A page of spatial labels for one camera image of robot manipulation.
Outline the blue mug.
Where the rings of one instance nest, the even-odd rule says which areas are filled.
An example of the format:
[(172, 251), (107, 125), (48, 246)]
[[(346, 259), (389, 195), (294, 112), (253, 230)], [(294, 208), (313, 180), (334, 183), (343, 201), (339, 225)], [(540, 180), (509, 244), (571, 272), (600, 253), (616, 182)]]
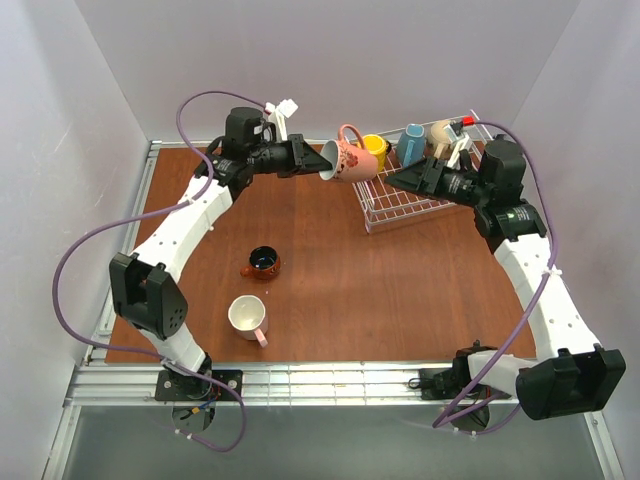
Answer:
[(425, 148), (425, 128), (420, 124), (409, 124), (396, 144), (396, 159), (403, 168), (407, 168), (423, 158)]

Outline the white mug brown dots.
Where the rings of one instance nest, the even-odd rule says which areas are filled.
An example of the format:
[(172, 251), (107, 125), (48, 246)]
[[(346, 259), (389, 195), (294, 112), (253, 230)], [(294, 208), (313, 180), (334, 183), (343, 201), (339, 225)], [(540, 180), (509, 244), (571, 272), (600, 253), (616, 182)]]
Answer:
[[(358, 144), (351, 144), (346, 139), (346, 130), (352, 131)], [(326, 142), (320, 155), (330, 163), (328, 170), (319, 173), (322, 180), (356, 183), (370, 180), (377, 174), (377, 158), (364, 147), (362, 135), (351, 124), (342, 125), (338, 130), (338, 138)]]

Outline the beige round mug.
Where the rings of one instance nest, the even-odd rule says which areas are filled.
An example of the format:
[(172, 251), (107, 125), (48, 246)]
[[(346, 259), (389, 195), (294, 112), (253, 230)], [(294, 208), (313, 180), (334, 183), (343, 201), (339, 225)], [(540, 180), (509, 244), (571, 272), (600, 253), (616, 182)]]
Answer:
[(432, 155), (437, 159), (443, 159), (447, 151), (450, 151), (457, 143), (457, 137), (451, 128), (451, 119), (443, 119), (434, 122), (427, 135)]

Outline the yellow textured cup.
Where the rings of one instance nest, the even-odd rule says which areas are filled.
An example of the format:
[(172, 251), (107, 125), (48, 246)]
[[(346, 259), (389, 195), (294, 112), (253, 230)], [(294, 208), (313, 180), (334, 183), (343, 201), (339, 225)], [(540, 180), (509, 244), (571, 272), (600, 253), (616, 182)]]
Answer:
[(363, 137), (363, 140), (366, 150), (377, 159), (377, 171), (382, 172), (391, 148), (390, 143), (376, 134), (367, 134)]

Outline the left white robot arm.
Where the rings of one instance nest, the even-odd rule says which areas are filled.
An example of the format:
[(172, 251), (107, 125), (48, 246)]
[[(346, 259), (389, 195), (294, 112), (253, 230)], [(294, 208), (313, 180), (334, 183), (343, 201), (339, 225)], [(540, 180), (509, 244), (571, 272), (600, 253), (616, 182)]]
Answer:
[(210, 364), (186, 325), (188, 305), (178, 286), (196, 247), (254, 175), (289, 178), (330, 168), (302, 135), (287, 133), (286, 121), (297, 108), (291, 99), (233, 108), (224, 134), (204, 151), (174, 210), (132, 252), (118, 253), (110, 262), (115, 313), (149, 340), (179, 376), (202, 374)]

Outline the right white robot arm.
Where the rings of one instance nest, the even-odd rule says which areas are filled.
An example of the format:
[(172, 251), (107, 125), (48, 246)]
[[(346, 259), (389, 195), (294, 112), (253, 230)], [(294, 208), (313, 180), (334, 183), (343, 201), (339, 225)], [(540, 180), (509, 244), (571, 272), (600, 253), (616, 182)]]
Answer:
[(386, 177), (417, 196), (473, 210), (475, 226), (507, 274), (531, 330), (536, 358), (475, 343), (460, 349), (450, 369), (426, 381), (434, 394), (461, 400), (477, 385), (518, 400), (532, 420), (600, 411), (626, 371), (617, 349), (605, 349), (586, 325), (555, 265), (557, 251), (536, 210), (522, 197), (526, 159), (504, 138), (489, 141), (478, 166), (462, 153), (459, 168), (435, 157)]

